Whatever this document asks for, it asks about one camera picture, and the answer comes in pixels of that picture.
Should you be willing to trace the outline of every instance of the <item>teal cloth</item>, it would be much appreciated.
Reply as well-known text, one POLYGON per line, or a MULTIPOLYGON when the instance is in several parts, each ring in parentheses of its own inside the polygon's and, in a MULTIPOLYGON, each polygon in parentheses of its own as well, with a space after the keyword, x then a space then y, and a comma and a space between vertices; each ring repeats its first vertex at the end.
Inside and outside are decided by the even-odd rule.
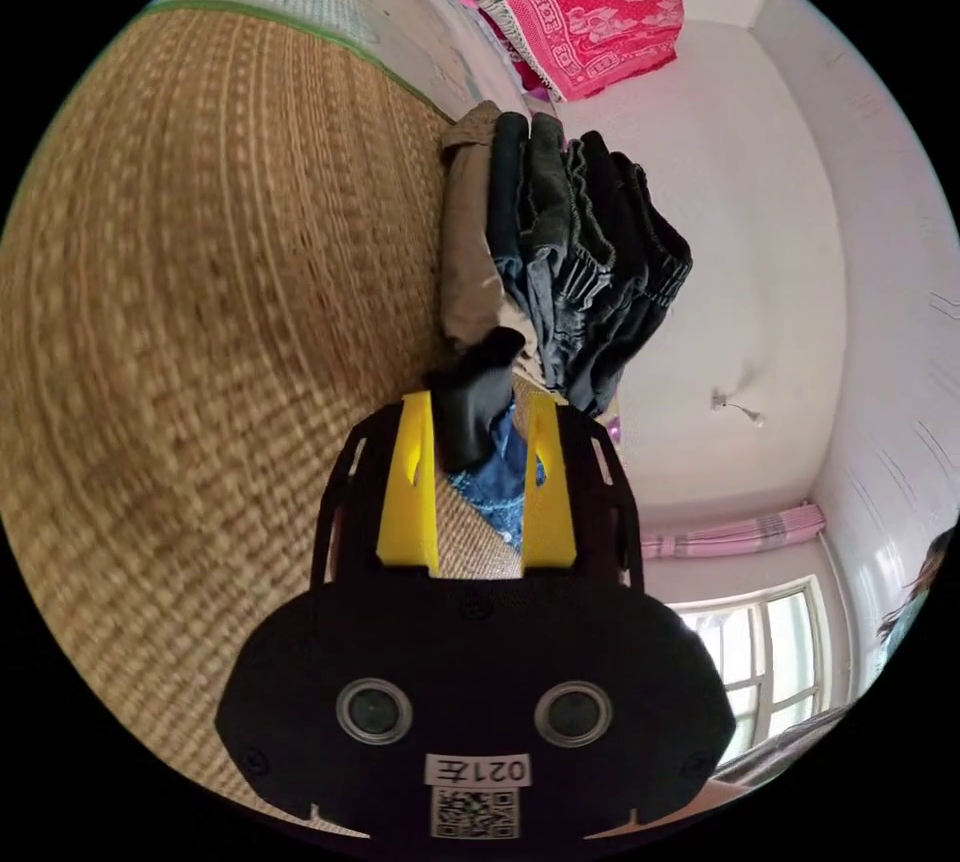
POLYGON ((903 637, 909 631, 910 626, 913 625, 914 620, 917 618, 917 613, 923 608, 923 603, 926 601, 927 593, 920 592, 903 607, 900 617, 890 630, 890 635, 887 636, 887 641, 884 642, 883 647, 880 649, 881 667, 886 665, 890 660, 890 656, 900 648, 903 637))

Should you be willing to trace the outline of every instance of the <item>camera lens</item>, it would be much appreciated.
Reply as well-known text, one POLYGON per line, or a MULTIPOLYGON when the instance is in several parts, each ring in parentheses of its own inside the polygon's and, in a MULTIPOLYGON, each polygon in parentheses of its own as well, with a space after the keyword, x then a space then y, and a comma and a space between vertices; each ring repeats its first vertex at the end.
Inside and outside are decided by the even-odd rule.
POLYGON ((400 706, 383 689, 361 689, 350 699, 350 720, 369 735, 384 735, 397 727, 400 706))
POLYGON ((586 692, 567 692, 553 700, 547 711, 547 722, 557 735, 579 739, 589 735, 600 722, 600 706, 586 692))
POLYGON ((540 699, 534 723, 553 745, 577 748, 599 739, 612 717, 613 708, 602 689, 589 682, 564 682, 540 699))
POLYGON ((387 745, 403 738, 412 719, 410 700, 397 686, 381 679, 352 682, 337 699, 341 728, 367 745, 387 745))

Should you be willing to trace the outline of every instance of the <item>qr code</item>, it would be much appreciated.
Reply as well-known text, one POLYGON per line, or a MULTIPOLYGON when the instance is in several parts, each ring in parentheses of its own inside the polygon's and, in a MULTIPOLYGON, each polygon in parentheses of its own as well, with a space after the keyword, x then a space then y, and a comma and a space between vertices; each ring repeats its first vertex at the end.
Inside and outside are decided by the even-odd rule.
POLYGON ((520 793, 516 789, 434 788, 431 834, 437 839, 517 839, 520 793))

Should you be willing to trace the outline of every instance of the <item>green trim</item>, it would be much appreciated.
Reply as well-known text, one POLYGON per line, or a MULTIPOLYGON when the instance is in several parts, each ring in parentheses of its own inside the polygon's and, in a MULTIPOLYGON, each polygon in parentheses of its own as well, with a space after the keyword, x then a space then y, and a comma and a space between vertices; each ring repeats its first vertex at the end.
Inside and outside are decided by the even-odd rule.
POLYGON ((333 42, 348 52, 352 52, 365 62, 375 65, 402 89, 406 89, 412 96, 419 99, 424 105, 428 105, 434 112, 448 122, 451 121, 450 116, 432 99, 427 98, 419 89, 415 89, 409 82, 401 79, 396 72, 387 68, 380 59, 371 55, 366 50, 361 49, 355 42, 350 42, 342 35, 331 32, 329 29, 324 29, 319 25, 304 22, 302 19, 298 19, 293 15, 287 15, 285 12, 276 12, 273 9, 263 9, 256 5, 248 5, 246 2, 231 2, 229 0, 168 0, 148 5, 134 21, 148 15, 156 15, 160 12, 171 12, 176 9, 200 9, 207 12, 235 12, 238 15, 248 15, 255 19, 263 19, 265 22, 279 22, 281 25, 286 25, 292 29, 298 29, 309 35, 317 36, 318 38, 325 39, 327 42, 333 42))

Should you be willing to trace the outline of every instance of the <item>pink curtain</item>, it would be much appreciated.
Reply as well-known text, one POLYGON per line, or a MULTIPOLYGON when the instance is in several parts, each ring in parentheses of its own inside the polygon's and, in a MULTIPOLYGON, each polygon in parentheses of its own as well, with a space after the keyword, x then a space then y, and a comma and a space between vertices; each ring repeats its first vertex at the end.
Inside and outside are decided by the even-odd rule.
POLYGON ((798 505, 786 512, 762 515, 758 519, 732 522, 713 529, 699 529, 676 535, 640 533, 640 550, 645 559, 698 559, 718 555, 748 555, 785 545, 809 542, 826 525, 820 506, 798 505))

